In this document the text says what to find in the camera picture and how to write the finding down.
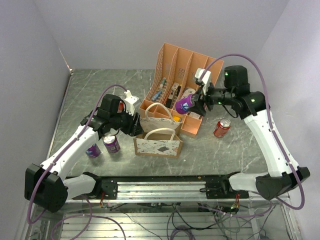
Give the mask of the canvas bag with rope handles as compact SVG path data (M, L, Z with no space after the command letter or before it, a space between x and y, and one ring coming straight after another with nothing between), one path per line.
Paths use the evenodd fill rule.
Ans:
M149 117L149 110L154 106L162 107L169 118ZM133 139L134 151L140 156L178 158L183 146L179 138L182 123L176 121L170 111L161 103L152 103L146 108L140 119L143 133Z

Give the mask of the purple soda can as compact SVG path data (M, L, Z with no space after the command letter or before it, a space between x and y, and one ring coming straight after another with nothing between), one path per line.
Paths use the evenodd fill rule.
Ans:
M121 148L115 135L107 135L102 138L106 150L110 153L117 153Z

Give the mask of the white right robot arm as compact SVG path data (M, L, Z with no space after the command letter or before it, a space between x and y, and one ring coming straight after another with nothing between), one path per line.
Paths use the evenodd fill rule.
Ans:
M214 87L211 72L199 68L195 73L199 85L190 111L205 116L214 105L230 106L249 127L264 156L266 173L231 173L220 186L221 194L233 197L238 191L250 191L272 200L298 187L311 173L293 158L275 126L265 95L252 92L248 72L244 66L234 65L224 69L224 88Z

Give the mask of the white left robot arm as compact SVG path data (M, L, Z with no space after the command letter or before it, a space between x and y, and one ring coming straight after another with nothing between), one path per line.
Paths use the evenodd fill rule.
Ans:
M124 92L124 98L106 94L101 104L90 112L72 137L40 165L31 164L25 171L24 197L51 213L62 208L69 199L87 195L91 199L102 193L102 178L90 172L67 178L68 173L85 153L110 130L135 137L143 132L140 114L136 111L140 99Z

